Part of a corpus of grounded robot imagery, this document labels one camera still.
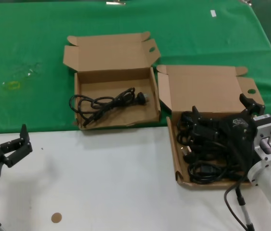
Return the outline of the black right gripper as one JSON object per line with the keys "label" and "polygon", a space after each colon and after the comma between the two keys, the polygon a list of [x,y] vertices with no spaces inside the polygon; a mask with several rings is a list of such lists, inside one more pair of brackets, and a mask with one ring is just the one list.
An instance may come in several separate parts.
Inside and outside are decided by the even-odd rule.
{"label": "black right gripper", "polygon": [[247,98],[243,93],[239,100],[245,109],[237,114],[213,119],[202,117],[195,106],[192,106],[193,133],[209,140],[217,140],[219,129],[224,133],[227,146],[246,174],[253,166],[255,158],[254,130],[251,116],[264,115],[265,106],[257,103],[253,98]]}

